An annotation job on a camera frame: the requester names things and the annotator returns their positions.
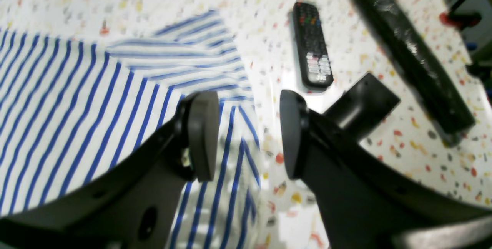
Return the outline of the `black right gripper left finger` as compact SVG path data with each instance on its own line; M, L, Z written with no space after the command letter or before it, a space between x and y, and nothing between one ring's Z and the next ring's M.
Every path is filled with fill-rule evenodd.
M174 117L90 184L1 219L2 249L163 249L181 191L212 181L219 98L187 96Z

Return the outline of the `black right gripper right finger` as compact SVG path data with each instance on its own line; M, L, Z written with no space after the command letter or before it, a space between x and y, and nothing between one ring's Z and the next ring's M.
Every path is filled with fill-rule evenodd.
M371 156L292 90L280 99L284 164L315 195L332 249L490 249L491 210Z

